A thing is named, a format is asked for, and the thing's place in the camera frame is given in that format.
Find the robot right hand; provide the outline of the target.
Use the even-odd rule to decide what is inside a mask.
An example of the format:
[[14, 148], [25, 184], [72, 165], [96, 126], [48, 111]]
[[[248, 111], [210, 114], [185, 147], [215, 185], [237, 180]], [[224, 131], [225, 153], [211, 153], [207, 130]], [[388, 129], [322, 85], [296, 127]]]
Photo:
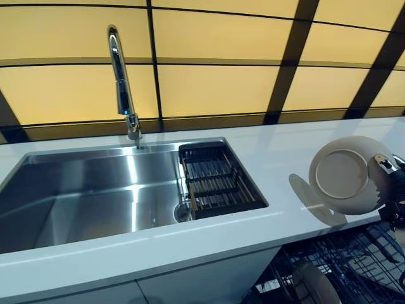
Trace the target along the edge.
[[374, 161], [383, 172], [387, 182], [384, 190], [380, 191], [379, 203], [382, 204], [404, 204], [404, 159], [392, 155], [391, 161], [383, 154], [375, 154]]

